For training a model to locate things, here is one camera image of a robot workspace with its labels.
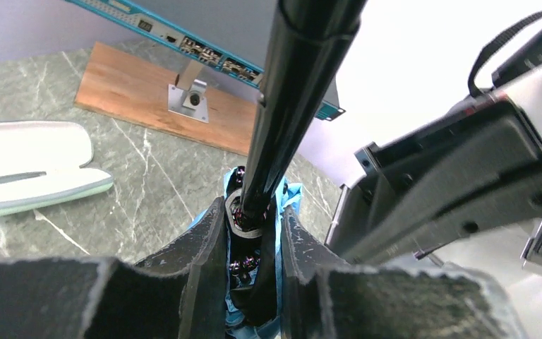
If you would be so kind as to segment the mint green umbrella case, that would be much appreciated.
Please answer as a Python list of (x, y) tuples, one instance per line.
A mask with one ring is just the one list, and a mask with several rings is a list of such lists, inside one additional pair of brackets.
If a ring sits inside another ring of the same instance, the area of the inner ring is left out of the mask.
[(0, 217), (99, 194), (113, 176), (89, 168), (89, 133), (70, 121), (0, 122)]

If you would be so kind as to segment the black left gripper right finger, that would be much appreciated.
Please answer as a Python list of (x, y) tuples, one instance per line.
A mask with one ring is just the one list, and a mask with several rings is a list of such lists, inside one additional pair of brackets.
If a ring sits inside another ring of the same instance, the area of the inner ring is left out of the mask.
[(282, 219), (283, 338), (525, 338), (497, 282), (457, 266), (353, 266)]

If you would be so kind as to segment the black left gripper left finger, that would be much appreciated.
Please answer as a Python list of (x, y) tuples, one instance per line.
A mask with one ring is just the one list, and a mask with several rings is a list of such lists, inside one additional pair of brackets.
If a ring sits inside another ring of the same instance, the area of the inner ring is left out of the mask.
[(135, 265), (0, 259), (0, 338), (223, 338), (226, 250), (216, 198), (192, 228)]

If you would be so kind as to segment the light blue folding umbrella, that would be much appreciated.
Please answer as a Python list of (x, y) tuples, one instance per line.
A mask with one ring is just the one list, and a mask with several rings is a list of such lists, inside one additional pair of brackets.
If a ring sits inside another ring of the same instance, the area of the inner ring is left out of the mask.
[(222, 338), (232, 305), (239, 328), (275, 337), (282, 310), (282, 222), (290, 188), (284, 174), (361, 22), (364, 1), (278, 1), (265, 58), (265, 79), (244, 174), (232, 172), (199, 227), (213, 235), (190, 281), (180, 338)]

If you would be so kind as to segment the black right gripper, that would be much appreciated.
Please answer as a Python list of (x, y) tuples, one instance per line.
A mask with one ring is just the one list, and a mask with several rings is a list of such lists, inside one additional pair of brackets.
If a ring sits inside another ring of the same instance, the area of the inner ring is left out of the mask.
[(542, 217), (542, 141), (506, 95), (486, 96), (385, 146), (356, 153), (326, 245), (353, 264), (422, 258), (496, 227)]

